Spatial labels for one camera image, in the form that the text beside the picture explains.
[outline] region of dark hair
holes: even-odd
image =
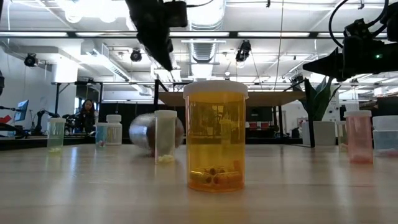
[[[80,113],[85,112],[85,110],[86,110],[85,106],[86,106],[86,103],[87,103],[88,101],[90,101],[91,104],[93,105],[93,106],[91,107],[91,109],[90,109],[90,114],[94,116],[94,102],[93,102],[93,100],[85,100],[85,102],[83,103],[83,106],[81,106]]]

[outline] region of white pot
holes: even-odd
[[[336,145],[335,122],[333,121],[314,121],[313,133],[316,146],[334,146]],[[309,122],[302,125],[303,144],[310,145]]]

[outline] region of capsule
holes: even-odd
[[[239,181],[242,181],[242,175],[239,172],[225,172],[213,178],[215,184],[232,184]]]
[[[210,175],[216,175],[216,174],[225,173],[226,169],[224,167],[211,166],[211,167],[197,168],[194,171],[208,173]]]
[[[190,178],[191,180],[201,184],[211,183],[211,175],[204,172],[191,171]]]

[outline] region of woman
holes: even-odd
[[[96,113],[92,100],[86,100],[80,109],[77,120],[77,128],[83,132],[90,133],[94,129],[96,122]]]

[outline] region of green plant leaves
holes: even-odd
[[[332,78],[326,80],[326,77],[323,78],[322,82],[316,87],[312,87],[310,91],[310,98],[301,99],[300,102],[303,104],[304,109],[308,112],[308,101],[312,102],[312,119],[314,121],[321,121],[323,115],[325,115],[325,111],[328,108],[330,100],[335,96],[339,86],[331,93],[330,87]],[[303,91],[299,86],[293,87],[293,91]]]

